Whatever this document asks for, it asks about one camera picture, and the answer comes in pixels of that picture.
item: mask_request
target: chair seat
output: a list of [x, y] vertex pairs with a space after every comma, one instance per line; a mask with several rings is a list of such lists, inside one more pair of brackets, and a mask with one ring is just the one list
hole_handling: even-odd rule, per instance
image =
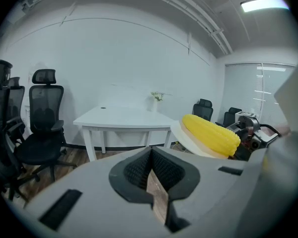
[[42, 165], [57, 160], [60, 156], [62, 139], [58, 133], [30, 135], [16, 151], [17, 158], [30, 165]]

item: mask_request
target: corn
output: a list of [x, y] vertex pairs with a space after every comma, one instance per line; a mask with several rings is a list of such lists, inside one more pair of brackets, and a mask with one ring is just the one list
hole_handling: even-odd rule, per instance
[[203, 144], [222, 155], [233, 156], [240, 144], [240, 138], [233, 131], [198, 116], [185, 115], [182, 122]]

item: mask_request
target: white table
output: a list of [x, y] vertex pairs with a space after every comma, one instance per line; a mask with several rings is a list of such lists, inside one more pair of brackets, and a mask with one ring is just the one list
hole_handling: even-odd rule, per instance
[[174, 120], [158, 112], [122, 107], [95, 107], [77, 118], [73, 124], [82, 126], [89, 160], [95, 161], [92, 131], [100, 133], [102, 153], [106, 153], [105, 131], [146, 131], [145, 145], [149, 146], [152, 131], [166, 130], [164, 147], [169, 148], [171, 145], [170, 126], [173, 122]]

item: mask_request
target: wooden floor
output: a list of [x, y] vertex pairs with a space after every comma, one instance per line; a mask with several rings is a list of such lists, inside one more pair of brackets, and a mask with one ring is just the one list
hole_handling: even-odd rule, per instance
[[[183, 151], [182, 146], [180, 144], [171, 146], [174, 150]], [[74, 148], [66, 148], [67, 154], [62, 155], [59, 160], [65, 162], [75, 163], [78, 166], [83, 165], [84, 163], [89, 162], [88, 155], [86, 150], [74, 149]], [[124, 151], [107, 151], [106, 154], [102, 154], [100, 151], [96, 151], [97, 159], [107, 158], [116, 154], [120, 154]], [[30, 166], [24, 165], [27, 172], [23, 174], [21, 177], [25, 177], [30, 175], [38, 166]], [[59, 180], [63, 176], [66, 176], [73, 170], [72, 167], [55, 167], [55, 180]], [[44, 188], [48, 187], [52, 182], [50, 178], [50, 170], [49, 168], [41, 171], [39, 173], [40, 181], [36, 182], [34, 179], [30, 182], [24, 184], [20, 187], [20, 191], [28, 198], [29, 201], [35, 195], [37, 195]], [[147, 192], [151, 193], [154, 196], [154, 205], [153, 212], [156, 217], [162, 222], [165, 222], [166, 217], [166, 209], [168, 202], [168, 194], [165, 192], [163, 187], [161, 186], [159, 180], [155, 176], [154, 172], [151, 172], [148, 178]], [[25, 202], [21, 197], [14, 197], [13, 202], [21, 207], [24, 207]]]

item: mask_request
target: black office chair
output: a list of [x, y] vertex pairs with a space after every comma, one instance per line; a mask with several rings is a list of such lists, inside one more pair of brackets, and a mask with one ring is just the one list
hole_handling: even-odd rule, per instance
[[203, 107], [209, 107], [209, 108], [211, 108], [212, 107], [212, 102], [209, 101], [209, 100], [200, 99], [199, 105], [200, 106], [203, 106]]
[[210, 121], [213, 114], [213, 108], [201, 106], [200, 104], [194, 104], [193, 114], [207, 121]]
[[216, 122], [216, 124], [224, 128], [232, 125], [233, 123], [235, 123], [235, 114], [240, 111], [242, 111], [242, 109], [230, 108], [228, 112], [224, 113], [223, 123]]
[[10, 63], [0, 61], [0, 190], [5, 191], [5, 188], [9, 188], [10, 200], [13, 200], [14, 193], [17, 192], [27, 201], [27, 198], [20, 192], [19, 187], [37, 175], [18, 179], [22, 173], [22, 165], [14, 155], [15, 145], [8, 136], [9, 131], [6, 126], [6, 111], [10, 94], [7, 79], [11, 68]]
[[29, 165], [41, 165], [33, 174], [49, 167], [51, 179], [55, 181], [54, 166], [70, 166], [73, 163], [59, 161], [60, 150], [65, 146], [63, 120], [59, 120], [59, 109], [64, 92], [56, 83], [55, 70], [40, 69], [32, 77], [34, 85], [29, 91], [31, 134], [16, 151], [17, 158]]
[[[10, 88], [9, 102], [6, 112], [6, 124], [8, 127], [12, 127], [18, 123], [23, 123], [20, 112], [21, 105], [24, 96], [25, 88], [19, 85], [19, 77], [12, 77], [9, 80], [8, 86]], [[21, 125], [17, 130], [12, 132], [10, 139], [12, 142], [16, 143], [18, 140], [24, 142], [23, 134], [25, 130], [25, 125]]]

